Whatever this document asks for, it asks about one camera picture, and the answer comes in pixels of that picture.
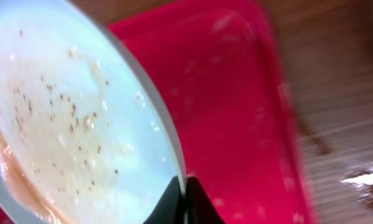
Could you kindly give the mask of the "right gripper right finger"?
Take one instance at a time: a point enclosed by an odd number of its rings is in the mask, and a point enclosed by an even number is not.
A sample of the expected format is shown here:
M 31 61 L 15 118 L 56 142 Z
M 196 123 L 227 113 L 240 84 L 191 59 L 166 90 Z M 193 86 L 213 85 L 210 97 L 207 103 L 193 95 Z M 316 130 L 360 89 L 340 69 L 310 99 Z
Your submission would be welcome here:
M 188 224 L 225 224 L 197 177 L 186 182 Z

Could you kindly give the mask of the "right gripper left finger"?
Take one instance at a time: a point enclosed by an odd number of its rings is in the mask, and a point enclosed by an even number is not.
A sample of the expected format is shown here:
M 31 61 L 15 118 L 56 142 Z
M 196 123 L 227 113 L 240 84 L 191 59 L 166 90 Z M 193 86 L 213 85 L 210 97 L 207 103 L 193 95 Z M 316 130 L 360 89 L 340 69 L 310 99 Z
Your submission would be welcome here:
M 144 224 L 184 224 L 184 204 L 177 177 L 171 179 Z

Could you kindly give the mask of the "white plate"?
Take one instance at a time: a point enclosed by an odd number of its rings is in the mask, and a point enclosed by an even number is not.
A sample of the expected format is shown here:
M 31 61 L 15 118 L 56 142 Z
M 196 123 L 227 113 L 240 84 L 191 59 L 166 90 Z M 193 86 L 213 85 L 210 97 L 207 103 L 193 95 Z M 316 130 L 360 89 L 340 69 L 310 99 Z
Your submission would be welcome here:
M 144 223 L 185 161 L 130 50 L 70 1 L 0 1 L 0 207 L 15 223 Z

